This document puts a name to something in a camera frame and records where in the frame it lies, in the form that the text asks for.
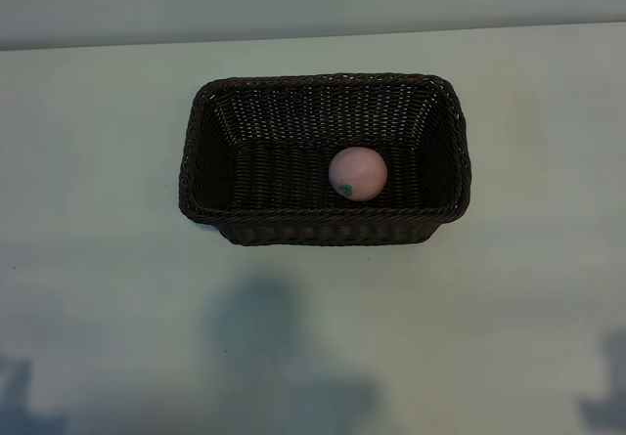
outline green spot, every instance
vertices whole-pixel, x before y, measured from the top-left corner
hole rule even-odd
[[[349,184],[342,184],[339,188],[343,191],[346,197],[352,197],[352,186]]]

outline wicker basket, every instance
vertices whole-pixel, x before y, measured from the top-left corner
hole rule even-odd
[[[328,180],[333,156],[384,158],[382,193],[353,202]],[[422,242],[470,202],[466,122],[431,75],[229,78],[200,89],[180,173],[180,209],[236,244]]]

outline basket rim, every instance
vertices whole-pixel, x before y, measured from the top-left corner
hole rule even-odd
[[[457,186],[455,199],[445,207],[430,208],[395,208],[395,207],[360,207],[360,208],[306,208],[306,209],[217,209],[199,204],[192,192],[196,163],[196,148],[199,142],[196,130],[202,120],[204,105],[217,91],[234,88],[284,88],[300,86],[351,86],[363,83],[410,83],[429,82],[445,97],[454,114],[452,123],[455,127],[457,150],[453,154]],[[378,223],[380,221],[426,220],[449,223],[460,218],[470,203],[471,169],[468,155],[466,120],[461,111],[459,99],[452,85],[445,79],[430,74],[420,73],[328,73],[300,76],[263,76],[232,77],[214,80],[205,84],[194,98],[190,114],[185,148],[179,176],[179,207],[182,213],[197,223],[207,225],[232,225],[246,223],[332,223],[358,222]]]

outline pink ball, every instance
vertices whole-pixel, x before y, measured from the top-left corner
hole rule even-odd
[[[335,155],[329,179],[338,194],[363,202],[380,194],[387,182],[387,166],[373,150],[352,147]]]

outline woven pattern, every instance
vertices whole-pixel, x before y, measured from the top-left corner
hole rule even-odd
[[[347,147],[384,158],[387,184],[373,200],[329,183]],[[470,179],[465,119],[439,77],[229,78],[194,99],[180,208],[237,244],[421,242],[463,215]]]

